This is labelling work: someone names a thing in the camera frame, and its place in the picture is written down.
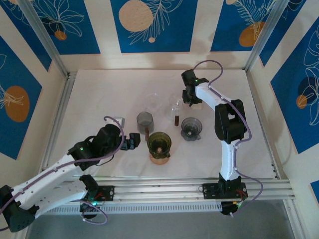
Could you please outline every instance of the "green glass jar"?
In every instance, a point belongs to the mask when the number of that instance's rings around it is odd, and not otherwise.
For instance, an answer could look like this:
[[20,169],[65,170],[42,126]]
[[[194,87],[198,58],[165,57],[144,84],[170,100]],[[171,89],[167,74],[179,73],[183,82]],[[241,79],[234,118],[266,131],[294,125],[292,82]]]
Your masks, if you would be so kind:
[[150,160],[155,164],[165,164],[170,158],[171,139],[164,132],[156,132],[148,139]]

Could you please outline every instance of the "white table surface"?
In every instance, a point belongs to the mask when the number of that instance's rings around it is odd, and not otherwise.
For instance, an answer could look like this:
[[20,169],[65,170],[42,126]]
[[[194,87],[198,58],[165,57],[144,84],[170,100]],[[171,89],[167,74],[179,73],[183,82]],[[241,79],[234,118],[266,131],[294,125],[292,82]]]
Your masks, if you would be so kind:
[[[75,143],[96,135],[105,125],[104,116],[126,119],[124,133],[137,131],[136,117],[145,110],[147,94],[158,93],[162,107],[153,114],[155,132],[166,132],[172,139],[171,158],[167,164],[156,165],[149,159],[147,144],[141,135],[138,148],[119,151],[115,158],[86,173],[98,176],[147,176],[147,177],[218,177],[221,168],[221,143],[214,131],[214,111],[205,103],[201,110],[184,108],[179,127],[165,115],[168,98],[181,96],[184,84],[183,70],[80,70],[59,132],[50,165],[60,159]],[[219,70],[196,70],[197,77],[209,80]],[[248,176],[274,178],[271,156],[263,138],[253,99],[243,70],[225,70],[214,82],[214,87],[232,99],[244,103],[247,123],[253,139],[243,143],[238,150],[238,169]],[[181,122],[186,117],[196,117],[203,124],[201,140],[187,142],[181,135]]]

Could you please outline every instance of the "glass cup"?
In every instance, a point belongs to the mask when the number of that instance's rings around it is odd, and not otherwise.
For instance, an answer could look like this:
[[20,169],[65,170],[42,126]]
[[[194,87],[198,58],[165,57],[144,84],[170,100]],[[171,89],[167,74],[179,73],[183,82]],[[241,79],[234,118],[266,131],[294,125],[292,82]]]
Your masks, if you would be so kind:
[[146,111],[152,114],[157,113],[162,105],[162,98],[157,93],[148,94],[144,98],[144,106]]
[[179,125],[179,117],[182,114],[183,110],[183,98],[176,95],[172,95],[168,99],[168,107],[166,109],[166,116],[171,120],[174,120],[174,125]]
[[145,134],[145,141],[149,139],[150,133],[154,131],[154,121],[152,114],[148,112],[141,112],[136,117],[138,123],[138,131]]

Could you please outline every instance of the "metal extrusion frame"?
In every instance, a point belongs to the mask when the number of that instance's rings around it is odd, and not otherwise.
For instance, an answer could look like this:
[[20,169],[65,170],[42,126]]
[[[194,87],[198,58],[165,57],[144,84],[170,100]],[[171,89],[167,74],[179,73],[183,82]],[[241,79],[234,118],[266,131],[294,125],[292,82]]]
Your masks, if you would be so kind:
[[262,104],[258,98],[257,89],[255,87],[253,80],[252,80],[251,72],[248,71],[246,73],[246,75],[247,75],[247,80],[248,80],[250,92],[251,92],[253,100],[254,100],[258,120],[259,120],[259,123],[261,125],[262,132],[263,132],[263,137],[264,137],[265,142],[267,143],[267,148],[268,148],[268,151],[269,151],[271,158],[272,158],[272,166],[274,168],[274,173],[276,174],[275,178],[287,179],[287,176],[284,173],[283,167],[281,165],[281,162],[280,162],[280,159],[278,156],[278,152],[276,151],[275,145],[273,144],[273,142],[271,142],[269,140],[270,134],[269,134],[269,129],[268,129],[268,125],[267,125],[267,120],[266,120],[265,115],[262,113]]
[[[53,124],[50,141],[45,151],[40,171],[49,164],[50,155],[54,149],[63,116],[72,92],[76,73],[71,73],[67,80],[59,103],[57,115]],[[264,192],[258,200],[283,200],[289,216],[291,226],[296,238],[308,238],[305,226],[302,224],[299,213],[295,206],[295,196],[290,182],[285,178],[282,168],[275,160],[272,147],[269,145],[267,134],[262,124],[262,118],[258,110],[259,105],[255,104],[257,115],[261,122],[264,138],[268,144],[272,156],[274,168],[274,179],[261,179],[264,184]],[[115,186],[113,202],[105,202],[103,210],[106,213],[158,213],[161,212],[216,212],[219,210],[218,200],[205,200],[200,186],[203,183],[216,183],[218,179],[212,178],[135,178],[135,177],[95,177],[99,185]],[[260,190],[260,185],[252,180],[244,179],[249,198],[251,200]],[[69,203],[48,212],[51,215],[72,214],[78,212],[78,204]],[[23,230],[15,234],[12,239],[24,239],[27,231]]]
[[39,38],[41,44],[43,45],[45,51],[48,53],[50,58],[55,62],[60,73],[67,78],[68,71],[60,57],[58,50],[56,49],[51,37],[46,31],[41,19],[36,13],[32,3],[29,0],[17,0],[19,8],[24,14],[25,18],[28,20],[30,26],[32,27],[34,33]]
[[69,102],[69,99],[70,99],[70,96],[71,96],[71,92],[72,92],[72,89],[73,89],[75,78],[76,78],[76,72],[71,72],[69,74],[68,79],[65,82],[65,85],[64,85],[64,88],[63,88],[63,91],[62,91],[62,95],[61,95],[61,98],[60,98],[60,102],[59,102],[59,105],[58,105],[58,108],[57,108],[57,112],[56,112],[56,115],[55,115],[55,119],[54,119],[54,122],[53,122],[53,126],[52,126],[52,131],[51,131],[51,134],[50,134],[49,142],[48,142],[47,147],[45,149],[44,156],[43,156],[43,159],[42,159],[42,162],[41,162],[41,165],[40,165],[38,173],[42,172],[42,170],[45,170],[48,167],[48,165],[49,165],[49,159],[50,159],[50,157],[52,155],[52,152],[53,152],[54,147],[55,147],[56,140],[57,140],[59,132],[60,132],[60,128],[61,128],[61,125],[62,125],[63,117],[64,117],[64,114],[65,114],[65,111],[66,111],[66,107],[68,105],[68,102]]
[[243,68],[246,72],[253,67],[254,63],[258,59],[261,51],[266,45],[271,33],[273,32],[277,22],[279,21],[289,1],[290,0],[280,0],[275,2],[274,7],[269,13],[269,16],[265,22],[265,25],[262,31],[260,32],[256,40],[256,43],[254,44],[253,49],[250,52],[248,60]]

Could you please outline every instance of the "robotic arm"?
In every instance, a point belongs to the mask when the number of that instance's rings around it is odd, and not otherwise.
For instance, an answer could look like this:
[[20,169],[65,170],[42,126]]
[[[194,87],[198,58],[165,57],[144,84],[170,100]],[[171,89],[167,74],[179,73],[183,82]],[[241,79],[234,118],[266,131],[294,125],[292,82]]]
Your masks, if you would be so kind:
[[246,119],[243,103],[241,100],[233,101],[223,96],[209,85],[207,79],[197,78],[193,70],[185,71],[181,76],[186,86],[183,90],[184,103],[191,106],[204,101],[215,111],[215,133],[222,145],[222,167],[218,184],[203,184],[203,190],[206,190],[204,198],[237,198],[238,190],[242,191],[246,186],[241,182],[241,177],[235,168],[235,147],[247,129],[238,114],[225,102],[231,102]]
[[[0,208],[10,231],[18,232],[45,212],[70,201],[112,201],[113,186],[99,186],[91,175],[82,175],[87,168],[100,161],[83,162],[82,159],[101,158],[111,154],[120,146],[122,136],[120,129],[109,123],[101,128],[96,136],[76,143],[54,165],[27,182],[14,188],[7,185],[0,188]],[[130,133],[130,139],[124,140],[121,150],[135,149],[140,142],[139,133]],[[64,181],[74,180],[74,175],[82,176],[74,182],[60,186]]]

